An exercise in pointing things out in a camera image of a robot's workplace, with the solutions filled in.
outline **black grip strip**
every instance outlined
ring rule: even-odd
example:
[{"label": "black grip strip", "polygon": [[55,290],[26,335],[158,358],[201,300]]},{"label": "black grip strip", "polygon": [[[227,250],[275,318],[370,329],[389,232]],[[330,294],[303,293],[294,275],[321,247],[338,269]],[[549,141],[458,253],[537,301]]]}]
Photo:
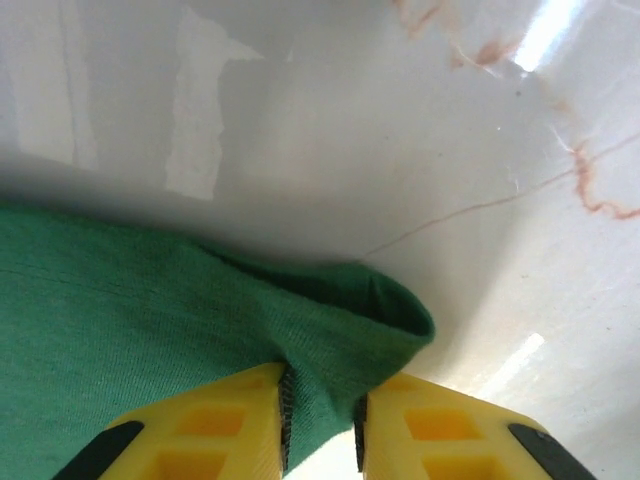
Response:
[{"label": "black grip strip", "polygon": [[278,399],[280,404],[280,456],[282,471],[289,468],[289,450],[291,448],[291,421],[293,419],[295,372],[290,365],[285,367],[278,383]]},{"label": "black grip strip", "polygon": [[596,480],[548,433],[519,423],[509,425],[509,431],[553,480]]},{"label": "black grip strip", "polygon": [[362,473],[364,470],[364,424],[367,421],[367,396],[360,397],[356,403],[355,412],[353,415],[353,426],[356,436],[356,461],[358,462],[358,472]]},{"label": "black grip strip", "polygon": [[98,434],[53,480],[98,480],[143,428],[131,421]]}]

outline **rectangular cutout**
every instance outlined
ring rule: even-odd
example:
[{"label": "rectangular cutout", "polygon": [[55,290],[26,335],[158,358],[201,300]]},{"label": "rectangular cutout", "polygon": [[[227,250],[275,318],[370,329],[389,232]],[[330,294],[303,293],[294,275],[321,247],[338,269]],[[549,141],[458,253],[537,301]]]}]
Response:
[{"label": "rectangular cutout", "polygon": [[429,480],[511,480],[492,457],[433,457],[424,460]]},{"label": "rectangular cutout", "polygon": [[415,440],[473,440],[481,438],[471,418],[459,410],[412,409],[404,415]]},{"label": "rectangular cutout", "polygon": [[245,409],[241,407],[200,406],[185,415],[176,433],[207,437],[235,437],[240,433],[244,417]]},{"label": "rectangular cutout", "polygon": [[216,480],[227,455],[222,452],[162,452],[140,480]]}]

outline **white surface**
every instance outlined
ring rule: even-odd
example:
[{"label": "white surface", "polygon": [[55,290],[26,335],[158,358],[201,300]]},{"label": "white surface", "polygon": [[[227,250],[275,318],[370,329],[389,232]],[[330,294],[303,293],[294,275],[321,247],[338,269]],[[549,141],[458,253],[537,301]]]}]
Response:
[{"label": "white surface", "polygon": [[[528,414],[598,478],[632,479],[639,12],[0,0],[0,142],[115,182],[70,192],[66,173],[12,160],[54,196],[365,260],[437,321],[410,373]],[[357,478],[353,464],[342,436],[290,478]]]}]

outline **green cloth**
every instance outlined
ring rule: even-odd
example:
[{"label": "green cloth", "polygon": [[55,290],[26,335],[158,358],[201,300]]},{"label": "green cloth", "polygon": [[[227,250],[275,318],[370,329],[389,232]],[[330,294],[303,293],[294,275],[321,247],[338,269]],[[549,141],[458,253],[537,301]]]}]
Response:
[{"label": "green cloth", "polygon": [[295,467],[434,333],[409,291],[362,265],[268,263],[1,203],[0,317],[11,480],[51,478],[128,410],[280,360],[297,374]]}]

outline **brown stain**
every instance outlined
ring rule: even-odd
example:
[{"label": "brown stain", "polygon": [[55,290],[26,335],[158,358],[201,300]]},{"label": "brown stain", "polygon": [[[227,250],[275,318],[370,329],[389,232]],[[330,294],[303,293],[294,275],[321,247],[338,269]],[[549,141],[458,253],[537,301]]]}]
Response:
[{"label": "brown stain", "polygon": [[418,38],[431,20],[440,11],[442,1],[438,1],[434,6],[427,9],[422,13],[417,20],[410,20],[410,12],[406,0],[392,0],[393,5],[398,10],[398,16],[400,17],[400,23],[406,29],[407,35],[410,39]]},{"label": "brown stain", "polygon": [[461,33],[460,13],[455,2],[440,0],[441,23],[444,31],[450,38],[457,39]]},{"label": "brown stain", "polygon": [[455,49],[452,49],[451,51],[451,59],[449,61],[449,67],[451,68],[451,70],[456,70],[458,68],[464,67],[464,59],[462,58],[460,53],[458,53],[458,51]]},{"label": "brown stain", "polygon": [[573,110],[573,107],[569,105],[569,102],[567,102],[566,100],[562,100],[562,99],[556,100],[551,104],[551,109],[554,112],[558,112],[570,117],[575,118],[576,116],[576,112]]},{"label": "brown stain", "polygon": [[522,38],[513,40],[509,43],[503,44],[501,40],[491,40],[485,43],[475,56],[474,62],[480,67],[486,67],[487,65],[493,65],[498,63],[505,57],[508,57],[515,52],[522,43]]},{"label": "brown stain", "polygon": [[640,132],[622,140],[620,143],[609,147],[598,155],[588,159],[585,155],[586,141],[581,142],[577,147],[571,150],[571,156],[575,163],[575,174],[577,179],[576,194],[582,203],[582,206],[590,213],[608,212],[614,220],[630,220],[640,217],[640,208],[629,208],[617,204],[611,200],[594,200],[592,195],[592,187],[595,179],[595,162],[604,156],[612,153],[629,143],[640,138]]},{"label": "brown stain", "polygon": [[440,5],[435,5],[424,12],[412,25],[407,25],[407,32],[410,38],[417,38],[424,31],[431,19],[440,11]]}]

